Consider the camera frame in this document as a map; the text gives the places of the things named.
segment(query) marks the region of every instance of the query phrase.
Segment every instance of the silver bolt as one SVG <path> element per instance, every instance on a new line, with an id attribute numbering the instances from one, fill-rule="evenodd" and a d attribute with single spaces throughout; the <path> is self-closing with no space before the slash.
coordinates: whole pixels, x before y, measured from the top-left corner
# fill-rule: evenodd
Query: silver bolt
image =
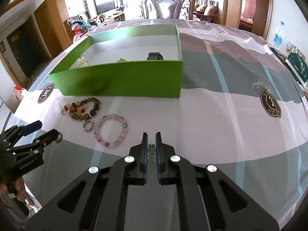
<path id="1" fill-rule="evenodd" d="M 126 161 L 126 162 L 133 162 L 135 159 L 134 159 L 134 157 L 131 157 L 131 156 L 128 156 L 128 157 L 125 157 L 124 158 L 124 161 Z"/>
<path id="2" fill-rule="evenodd" d="M 208 165 L 206 168 L 209 172 L 216 172 L 217 167 L 214 165 Z"/>
<path id="3" fill-rule="evenodd" d="M 181 158 L 179 156 L 171 156 L 170 160 L 173 162 L 178 162 L 179 160 L 181 160 Z"/>
<path id="4" fill-rule="evenodd" d="M 93 166 L 93 167 L 89 168 L 89 172 L 90 172 L 91 174 L 97 173 L 97 172 L 98 172 L 98 167 Z"/>

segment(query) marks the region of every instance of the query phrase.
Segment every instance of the brown bead bracelet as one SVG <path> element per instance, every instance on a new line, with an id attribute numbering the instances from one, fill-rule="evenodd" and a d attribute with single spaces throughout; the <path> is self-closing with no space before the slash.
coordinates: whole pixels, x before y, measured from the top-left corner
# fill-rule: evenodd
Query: brown bead bracelet
<path id="1" fill-rule="evenodd" d="M 94 102 L 93 109 L 90 110 L 90 114 L 85 113 L 86 110 L 82 108 L 81 110 L 77 109 L 79 106 L 83 106 L 87 104 L 88 102 Z M 70 117 L 75 120 L 89 120 L 91 116 L 96 115 L 96 111 L 100 109 L 100 101 L 96 99 L 95 97 L 89 97 L 88 99 L 84 99 L 81 102 L 73 102 L 72 104 L 66 104 L 64 108 L 62 109 L 61 113 L 63 115 L 66 114 L 66 112 L 69 112 Z"/>

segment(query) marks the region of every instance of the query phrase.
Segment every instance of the pink bead bracelet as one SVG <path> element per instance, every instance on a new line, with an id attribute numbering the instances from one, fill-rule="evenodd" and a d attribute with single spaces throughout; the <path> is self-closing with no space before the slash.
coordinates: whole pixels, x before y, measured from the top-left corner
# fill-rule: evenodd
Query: pink bead bracelet
<path id="1" fill-rule="evenodd" d="M 112 119 L 115 119 L 115 120 L 122 123 L 122 132 L 117 137 L 115 142 L 109 143 L 109 142 L 106 142 L 105 140 L 103 140 L 103 138 L 100 136 L 100 128 L 107 120 L 112 120 Z M 124 141 L 124 138 L 126 137 L 127 132 L 128 132 L 128 128 L 127 128 L 126 120 L 122 116 L 119 116 L 119 115 L 116 115 L 116 114 L 103 116 L 101 119 L 99 119 L 99 121 L 97 123 L 95 123 L 95 126 L 94 126 L 94 135 L 95 135 L 96 140 L 100 144 L 102 144 L 103 146 L 110 147 L 110 148 L 113 148 L 115 146 L 119 146 Z"/>

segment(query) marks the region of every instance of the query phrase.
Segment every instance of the human hand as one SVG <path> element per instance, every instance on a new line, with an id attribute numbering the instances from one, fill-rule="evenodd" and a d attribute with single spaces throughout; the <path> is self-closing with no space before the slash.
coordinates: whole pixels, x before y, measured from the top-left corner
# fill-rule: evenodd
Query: human hand
<path id="1" fill-rule="evenodd" d="M 23 180 L 23 177 L 18 178 L 15 182 L 13 182 L 13 186 L 17 191 L 16 198 L 19 201 L 24 202 L 26 199 L 26 189 L 25 189 L 25 181 Z M 7 186 L 4 183 L 0 183 L 0 198 L 3 201 L 3 203 L 9 207 L 9 202 L 6 200 L 3 195 L 7 192 Z"/>

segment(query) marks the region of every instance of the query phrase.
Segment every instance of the pink curtain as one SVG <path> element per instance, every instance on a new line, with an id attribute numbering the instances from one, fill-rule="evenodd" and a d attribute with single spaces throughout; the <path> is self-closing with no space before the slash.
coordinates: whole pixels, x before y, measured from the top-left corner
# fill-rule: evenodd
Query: pink curtain
<path id="1" fill-rule="evenodd" d="M 242 16 L 247 19 L 254 19 L 256 11 L 257 0 L 245 0 L 245 10 L 242 12 Z"/>

